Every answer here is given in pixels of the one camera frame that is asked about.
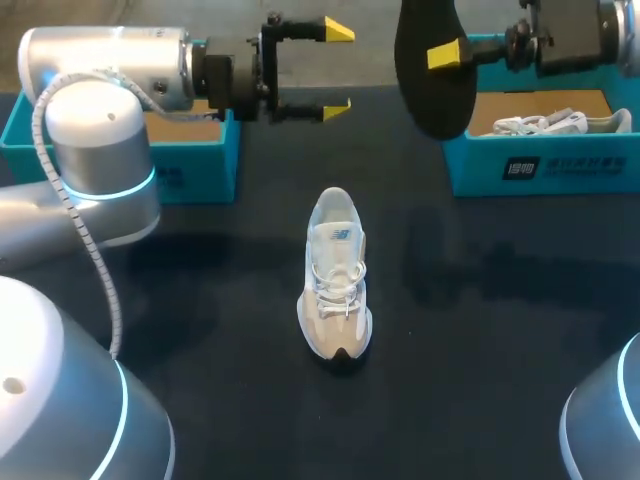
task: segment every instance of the sneaker sole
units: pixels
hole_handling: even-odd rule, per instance
[[[300,324],[300,329],[302,330],[302,334],[304,335],[305,340],[309,344],[309,348],[311,348],[313,353],[315,353],[318,357],[324,360],[331,360],[330,358],[327,358],[324,355],[321,355],[318,352],[318,350],[316,350],[316,347],[313,345],[313,342],[309,339],[309,334],[307,333],[307,328],[306,328],[307,322],[302,315],[302,295],[300,295],[300,298],[298,298],[298,303],[296,304],[296,310],[298,311],[298,323]],[[360,354],[357,357],[353,357],[354,360],[360,358],[362,354],[364,354],[364,352],[367,351],[367,348],[369,348],[369,343],[371,342],[371,335],[373,334],[373,316],[371,315],[371,310],[369,310],[369,308],[367,308],[366,316],[367,316],[367,340],[365,341],[362,352],[360,352]]]

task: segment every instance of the shoe tongue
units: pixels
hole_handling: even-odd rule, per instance
[[[318,274],[326,280],[330,280],[331,270],[353,274],[360,260],[362,236],[360,226],[352,222],[323,223],[315,227],[311,232],[311,257]]]

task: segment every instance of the gray floor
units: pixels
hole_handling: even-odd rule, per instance
[[[523,16],[517,0],[458,0],[472,33],[502,32]],[[288,86],[395,83],[393,40],[400,0],[0,0],[0,92],[17,91],[15,56],[29,28],[60,24],[169,25],[194,37],[242,40],[270,10],[329,15],[357,33],[355,45],[283,45],[281,82]]]

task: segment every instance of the black insole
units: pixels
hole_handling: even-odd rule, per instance
[[[438,140],[462,134],[476,101],[474,65],[432,71],[427,51],[466,37],[454,0],[403,0],[395,43],[400,91],[418,127]]]

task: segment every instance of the shoelace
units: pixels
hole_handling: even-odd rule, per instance
[[[546,117],[536,115],[533,117],[512,117],[503,118],[496,121],[493,124],[494,135],[542,135],[545,133],[545,128],[548,128],[549,124]]]
[[[328,278],[321,277],[315,264],[311,266],[311,271],[316,279],[314,291],[318,301],[318,309],[323,313],[342,313],[344,312],[349,318],[349,312],[360,307],[360,302],[356,299],[358,295],[358,285],[364,280],[367,274],[367,267],[364,262],[358,262],[356,265],[356,275],[349,276],[349,283],[344,285],[342,282],[333,280],[338,274],[345,274],[344,270],[330,270]]]

